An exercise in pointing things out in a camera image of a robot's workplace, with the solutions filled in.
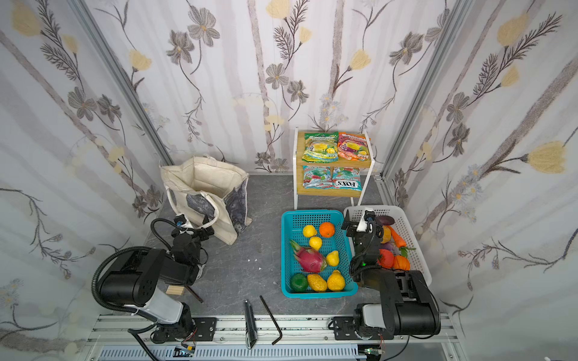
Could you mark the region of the orange Fox's fruits candy bag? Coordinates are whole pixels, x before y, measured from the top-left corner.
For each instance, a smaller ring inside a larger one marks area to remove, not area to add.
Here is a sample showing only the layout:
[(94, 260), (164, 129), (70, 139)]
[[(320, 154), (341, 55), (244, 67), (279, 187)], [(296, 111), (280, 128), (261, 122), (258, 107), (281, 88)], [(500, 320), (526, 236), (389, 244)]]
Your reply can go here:
[(340, 132), (337, 147), (341, 159), (366, 161), (370, 158), (367, 140), (363, 135)]

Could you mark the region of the small orange pumpkin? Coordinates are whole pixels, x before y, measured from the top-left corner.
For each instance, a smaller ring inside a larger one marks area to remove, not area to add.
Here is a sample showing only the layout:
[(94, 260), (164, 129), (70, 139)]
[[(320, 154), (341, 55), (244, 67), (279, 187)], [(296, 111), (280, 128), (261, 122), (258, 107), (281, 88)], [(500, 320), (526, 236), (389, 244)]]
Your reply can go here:
[(406, 257), (397, 255), (394, 257), (393, 269), (398, 271), (410, 271), (411, 263)]

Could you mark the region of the white plastic basket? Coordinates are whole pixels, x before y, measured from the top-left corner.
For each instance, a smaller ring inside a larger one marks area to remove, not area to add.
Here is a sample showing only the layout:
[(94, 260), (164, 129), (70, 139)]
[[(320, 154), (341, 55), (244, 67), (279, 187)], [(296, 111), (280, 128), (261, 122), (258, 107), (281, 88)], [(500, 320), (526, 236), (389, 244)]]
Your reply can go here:
[(418, 244), (411, 225), (406, 217), (403, 209), (392, 205), (360, 205), (349, 206), (345, 208), (343, 215), (347, 221), (359, 223), (363, 218), (366, 209), (373, 210), (377, 216), (390, 216), (394, 219), (394, 224), (391, 226), (395, 232), (406, 242), (407, 255), (405, 257), (411, 264), (411, 269), (420, 271), (425, 279), (427, 286), (432, 283), (432, 276), (424, 258), (424, 254)]

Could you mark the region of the pink dragon fruit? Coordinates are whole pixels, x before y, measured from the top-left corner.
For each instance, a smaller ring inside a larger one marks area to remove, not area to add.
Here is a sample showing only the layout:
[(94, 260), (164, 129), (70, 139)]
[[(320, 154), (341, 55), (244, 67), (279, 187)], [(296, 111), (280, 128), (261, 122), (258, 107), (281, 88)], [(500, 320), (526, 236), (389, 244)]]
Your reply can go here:
[(302, 247), (293, 240), (290, 240), (290, 245), (295, 260), (298, 261), (305, 272), (320, 273), (328, 267), (325, 257), (318, 251), (310, 247)]

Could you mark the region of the green candy bag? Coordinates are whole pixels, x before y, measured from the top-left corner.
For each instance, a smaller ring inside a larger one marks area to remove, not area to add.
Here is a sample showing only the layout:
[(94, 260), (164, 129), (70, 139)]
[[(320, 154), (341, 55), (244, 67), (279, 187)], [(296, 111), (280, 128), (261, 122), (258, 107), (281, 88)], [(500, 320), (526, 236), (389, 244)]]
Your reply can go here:
[(311, 163), (331, 163), (339, 160), (339, 133), (306, 133), (302, 160)]

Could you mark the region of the orange carrot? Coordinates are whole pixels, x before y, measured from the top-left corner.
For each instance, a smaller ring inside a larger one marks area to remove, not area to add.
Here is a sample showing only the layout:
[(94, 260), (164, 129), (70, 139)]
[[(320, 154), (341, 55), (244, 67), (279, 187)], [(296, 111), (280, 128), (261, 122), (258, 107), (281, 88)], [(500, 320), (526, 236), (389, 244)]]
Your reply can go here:
[(393, 227), (391, 227), (391, 234), (392, 234), (392, 239), (394, 240), (395, 246), (397, 248), (406, 248), (407, 247), (406, 241), (394, 230)]

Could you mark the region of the purple eggplant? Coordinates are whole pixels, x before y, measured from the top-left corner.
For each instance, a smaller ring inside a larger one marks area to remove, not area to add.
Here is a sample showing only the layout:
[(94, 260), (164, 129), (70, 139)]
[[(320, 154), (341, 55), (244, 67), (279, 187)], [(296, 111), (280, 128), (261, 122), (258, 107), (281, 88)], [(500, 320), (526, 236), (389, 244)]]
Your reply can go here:
[(376, 219), (382, 226), (392, 226), (395, 224), (395, 219), (387, 215), (378, 216)]

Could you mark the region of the teal candy bag left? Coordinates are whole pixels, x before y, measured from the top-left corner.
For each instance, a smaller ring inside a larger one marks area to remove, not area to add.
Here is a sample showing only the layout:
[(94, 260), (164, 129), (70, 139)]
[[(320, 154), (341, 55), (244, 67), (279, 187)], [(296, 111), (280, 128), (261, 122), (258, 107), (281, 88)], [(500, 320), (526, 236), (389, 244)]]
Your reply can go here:
[(303, 187), (305, 189), (331, 189), (333, 187), (331, 168), (325, 166), (304, 165)]

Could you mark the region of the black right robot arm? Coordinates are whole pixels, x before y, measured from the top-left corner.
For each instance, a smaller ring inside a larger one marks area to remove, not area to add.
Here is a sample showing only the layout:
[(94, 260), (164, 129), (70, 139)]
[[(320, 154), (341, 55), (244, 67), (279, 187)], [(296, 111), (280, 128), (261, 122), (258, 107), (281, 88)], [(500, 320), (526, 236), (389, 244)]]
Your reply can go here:
[(334, 317), (337, 341), (431, 338), (441, 330), (430, 276), (419, 260), (406, 217), (397, 207), (348, 207), (342, 225), (354, 254), (347, 274), (358, 287), (375, 290), (379, 302), (361, 303), (351, 317)]

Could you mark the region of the yellow bumpy mango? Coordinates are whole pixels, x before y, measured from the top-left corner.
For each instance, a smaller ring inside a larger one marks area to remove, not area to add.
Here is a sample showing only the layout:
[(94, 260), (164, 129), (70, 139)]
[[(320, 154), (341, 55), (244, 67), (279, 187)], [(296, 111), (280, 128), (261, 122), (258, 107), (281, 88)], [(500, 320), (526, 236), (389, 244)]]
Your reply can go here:
[(309, 287), (317, 292), (317, 293), (323, 293), (326, 292), (328, 289), (328, 284), (325, 281), (325, 279), (322, 278), (322, 276), (320, 276), (319, 274), (309, 274), (307, 275), (307, 281), (309, 284)]

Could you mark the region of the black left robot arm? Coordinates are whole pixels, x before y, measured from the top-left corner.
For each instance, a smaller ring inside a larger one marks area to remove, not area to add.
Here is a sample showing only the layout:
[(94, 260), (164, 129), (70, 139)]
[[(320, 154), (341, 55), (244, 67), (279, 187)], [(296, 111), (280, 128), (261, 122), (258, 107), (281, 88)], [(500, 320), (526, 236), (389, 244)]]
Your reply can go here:
[(204, 217), (201, 226), (195, 227), (183, 215), (171, 221), (152, 220), (151, 233), (162, 248), (129, 247), (106, 258), (91, 281), (93, 298), (108, 310), (149, 320), (146, 330), (155, 344), (193, 340), (199, 327), (190, 307), (172, 299), (158, 283), (193, 290), (209, 260), (202, 243), (215, 234), (213, 223)]

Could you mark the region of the small yellow lemon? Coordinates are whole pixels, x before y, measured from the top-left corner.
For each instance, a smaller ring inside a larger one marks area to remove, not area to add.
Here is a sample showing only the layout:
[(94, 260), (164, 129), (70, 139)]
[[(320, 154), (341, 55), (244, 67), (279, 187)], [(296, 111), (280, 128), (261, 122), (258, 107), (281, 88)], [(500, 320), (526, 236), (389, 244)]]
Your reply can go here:
[(307, 225), (303, 228), (303, 236), (307, 239), (317, 236), (317, 229), (313, 225)]

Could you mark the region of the small wooden block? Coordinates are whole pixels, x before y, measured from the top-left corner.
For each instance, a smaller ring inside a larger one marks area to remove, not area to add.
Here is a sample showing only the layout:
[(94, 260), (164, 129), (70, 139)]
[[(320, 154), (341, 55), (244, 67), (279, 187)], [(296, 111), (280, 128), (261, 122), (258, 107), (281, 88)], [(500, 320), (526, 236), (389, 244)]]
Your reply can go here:
[(183, 296), (184, 293), (184, 286), (169, 285), (166, 289), (166, 294), (170, 296)]

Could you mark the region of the beige canvas tote bag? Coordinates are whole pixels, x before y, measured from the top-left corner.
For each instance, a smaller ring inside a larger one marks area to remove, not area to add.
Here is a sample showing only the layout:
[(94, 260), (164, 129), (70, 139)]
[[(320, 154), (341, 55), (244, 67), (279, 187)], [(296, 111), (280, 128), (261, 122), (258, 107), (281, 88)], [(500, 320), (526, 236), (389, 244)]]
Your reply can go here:
[(187, 226), (211, 227), (215, 237), (233, 245), (252, 222), (248, 216), (249, 174), (211, 157), (194, 156), (180, 165), (160, 167), (168, 202)]

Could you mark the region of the yellow pear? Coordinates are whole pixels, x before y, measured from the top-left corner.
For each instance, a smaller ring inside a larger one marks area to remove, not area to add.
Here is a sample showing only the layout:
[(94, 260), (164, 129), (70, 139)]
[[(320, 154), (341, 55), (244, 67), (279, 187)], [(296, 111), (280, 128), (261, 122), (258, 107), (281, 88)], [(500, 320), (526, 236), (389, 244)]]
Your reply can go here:
[(328, 266), (337, 267), (340, 264), (340, 254), (339, 251), (332, 251), (326, 255), (326, 261)]

